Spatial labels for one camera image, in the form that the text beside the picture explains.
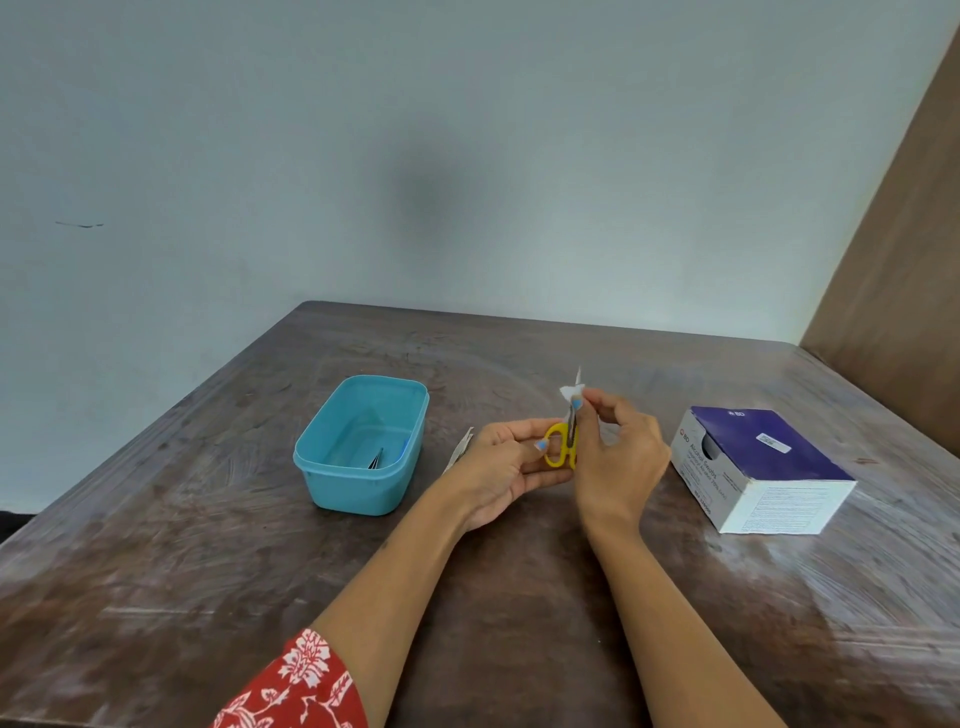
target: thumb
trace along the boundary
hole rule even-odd
[[[521,466],[540,460],[547,451],[549,443],[546,440],[528,440],[523,443],[513,441],[510,446],[514,464]]]
[[[596,452],[601,447],[600,440],[600,418],[593,405],[585,397],[574,398],[574,403],[579,402],[577,408],[577,449],[582,452]]]

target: scissors handle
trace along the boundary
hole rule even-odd
[[[562,468],[564,462],[569,458],[570,460],[570,469],[576,470],[577,468],[577,439],[580,435],[579,428],[573,433],[573,447],[569,448],[566,445],[566,434],[568,432],[567,423],[556,423],[550,429],[546,431],[546,434],[543,435],[545,440],[549,440],[551,435],[560,435],[560,454],[556,459],[551,459],[549,454],[549,448],[547,453],[544,454],[543,460],[546,461],[546,464],[551,468]]]

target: white wall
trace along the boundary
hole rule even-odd
[[[0,509],[51,502],[305,299],[797,341],[958,20],[5,0]]]

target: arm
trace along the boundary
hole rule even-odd
[[[339,690],[333,704],[338,708],[341,700],[355,699],[350,695],[352,688],[359,692],[366,724],[383,726],[423,611],[460,537],[495,519],[522,494],[572,476],[568,469],[549,469],[542,459],[549,447],[543,434],[556,422],[525,420],[484,427],[461,460],[420,496],[366,566],[310,625],[312,654],[324,660],[316,670],[319,676],[312,692],[300,694],[303,684],[298,683],[300,692],[278,700],[287,683],[267,683],[261,678],[269,675],[276,681],[279,669],[287,675],[296,669],[303,672],[306,662],[301,656],[296,661],[278,658],[221,712],[214,726],[229,728],[235,718],[237,725],[254,725],[254,718],[264,716],[269,719],[271,706],[260,711],[251,707],[259,707],[256,700],[261,695],[263,700],[273,697],[284,711],[293,705],[296,714],[284,714],[284,718],[299,716],[303,708],[305,716],[316,715],[323,721],[326,716],[321,709],[329,707],[330,697]],[[335,667],[329,668],[333,660]],[[334,682],[341,674],[342,681]],[[244,711],[252,714],[243,716],[247,722],[239,719]],[[338,724],[312,721],[305,728]]]
[[[620,425],[615,445],[600,439],[600,419]],[[621,398],[587,389],[577,423],[577,505],[610,582],[654,724],[783,726],[640,538],[643,507],[670,460],[657,420]]]

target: brown wooden panel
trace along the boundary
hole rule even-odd
[[[206,725],[361,568],[469,425],[562,415],[557,386],[578,365],[667,433],[692,403],[778,409],[860,480],[821,536],[721,536],[668,469],[641,524],[789,725],[958,724],[960,460],[808,353],[305,303],[0,546],[0,725]],[[414,479],[382,518],[316,508],[291,461],[357,373],[430,390]],[[457,546],[392,726],[648,724],[571,496],[530,494]]]
[[[802,346],[960,454],[960,40]]]

